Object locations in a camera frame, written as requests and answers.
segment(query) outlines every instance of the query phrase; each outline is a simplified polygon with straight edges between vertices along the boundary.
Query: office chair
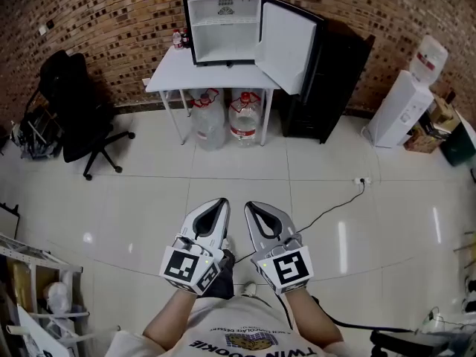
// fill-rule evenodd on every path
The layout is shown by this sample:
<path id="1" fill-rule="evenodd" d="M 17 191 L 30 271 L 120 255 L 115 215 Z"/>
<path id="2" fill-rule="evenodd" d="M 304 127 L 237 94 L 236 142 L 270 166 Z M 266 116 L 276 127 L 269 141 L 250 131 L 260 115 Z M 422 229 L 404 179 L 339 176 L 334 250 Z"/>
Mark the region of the office chair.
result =
<path id="1" fill-rule="evenodd" d="M 124 131 L 107 137 L 113 129 L 114 112 L 111 106 L 97 101 L 84 56 L 68 56 L 65 51 L 58 51 L 43 63 L 39 76 L 36 92 L 41 92 L 51 104 L 64 130 L 65 162 L 76 161 L 91 153 L 83 174 L 91 181 L 89 170 L 98 153 L 102 153 L 115 171 L 121 173 L 122 168 L 112 161 L 105 147 L 126 136 L 133 139 L 135 134 Z"/>

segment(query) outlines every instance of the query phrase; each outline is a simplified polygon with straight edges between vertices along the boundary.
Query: white t-shirt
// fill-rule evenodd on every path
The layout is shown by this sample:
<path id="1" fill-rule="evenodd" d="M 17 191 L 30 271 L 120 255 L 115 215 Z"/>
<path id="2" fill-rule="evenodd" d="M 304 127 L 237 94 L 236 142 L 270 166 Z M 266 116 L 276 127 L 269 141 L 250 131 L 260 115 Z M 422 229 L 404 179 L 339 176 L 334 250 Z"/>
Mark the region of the white t-shirt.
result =
<path id="1" fill-rule="evenodd" d="M 322 350 L 289 329 L 281 314 L 260 300 L 236 296 L 230 300 L 196 301 L 187 331 L 171 350 L 143 337 L 120 331 L 106 357 L 350 357 L 344 342 Z"/>

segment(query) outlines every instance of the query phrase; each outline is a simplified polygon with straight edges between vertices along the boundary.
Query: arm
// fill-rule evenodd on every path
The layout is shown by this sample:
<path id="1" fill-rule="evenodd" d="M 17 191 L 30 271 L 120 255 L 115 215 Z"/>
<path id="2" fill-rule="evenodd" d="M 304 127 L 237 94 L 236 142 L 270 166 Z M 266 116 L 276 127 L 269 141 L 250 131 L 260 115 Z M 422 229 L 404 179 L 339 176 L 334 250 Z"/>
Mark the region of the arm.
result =
<path id="1" fill-rule="evenodd" d="M 288 292 L 286 299 L 291 306 L 299 333 L 307 341 L 323 349 L 344 340 L 339 329 L 305 288 Z"/>
<path id="2" fill-rule="evenodd" d="M 178 289 L 154 317 L 143 335 L 165 350 L 172 349 L 187 329 L 188 317 L 197 296 Z"/>

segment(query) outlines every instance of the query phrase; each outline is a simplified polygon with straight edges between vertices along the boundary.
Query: white tile floor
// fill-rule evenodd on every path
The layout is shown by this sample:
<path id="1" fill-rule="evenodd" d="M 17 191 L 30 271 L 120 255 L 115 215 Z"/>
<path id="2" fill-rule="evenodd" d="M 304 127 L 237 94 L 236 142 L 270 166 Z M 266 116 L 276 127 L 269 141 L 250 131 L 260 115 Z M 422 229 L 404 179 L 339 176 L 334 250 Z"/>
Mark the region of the white tile floor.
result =
<path id="1" fill-rule="evenodd" d="M 190 119 L 175 114 L 186 133 Z M 0 201 L 19 204 L 18 238 L 84 267 L 94 327 L 142 331 L 173 292 L 157 277 L 164 247 L 201 203 L 230 200 L 239 257 L 253 250 L 243 215 L 248 200 L 286 211 L 299 229 L 357 194 L 352 179 L 363 176 L 373 183 L 362 196 L 303 233 L 315 269 L 310 292 L 335 318 L 357 324 L 417 327 L 433 306 L 459 310 L 462 262 L 452 249 L 475 223 L 466 166 L 450 167 L 438 151 L 374 150 L 360 136 L 365 121 L 349 117 L 319 144 L 283 138 L 273 116 L 264 147 L 228 143 L 216 152 L 193 138 L 181 146 L 163 111 L 121 115 L 116 124 L 137 135 L 112 146 L 121 175 L 98 159 L 87 182 L 86 160 L 21 161 L 11 145 L 0 159 Z M 235 284 L 250 279 L 280 309 L 252 265 L 241 262 Z M 369 350 L 369 335 L 344 330 L 358 350 Z"/>

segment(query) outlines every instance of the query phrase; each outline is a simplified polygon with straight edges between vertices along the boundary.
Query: open fridge door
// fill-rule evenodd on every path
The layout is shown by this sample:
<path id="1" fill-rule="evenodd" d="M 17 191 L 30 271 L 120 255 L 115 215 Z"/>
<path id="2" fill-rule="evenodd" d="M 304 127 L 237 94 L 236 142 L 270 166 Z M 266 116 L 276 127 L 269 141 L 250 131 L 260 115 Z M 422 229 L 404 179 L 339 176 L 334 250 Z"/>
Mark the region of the open fridge door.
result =
<path id="1" fill-rule="evenodd" d="M 263 0 L 255 64 L 288 94 L 300 94 L 321 20 L 281 0 Z"/>

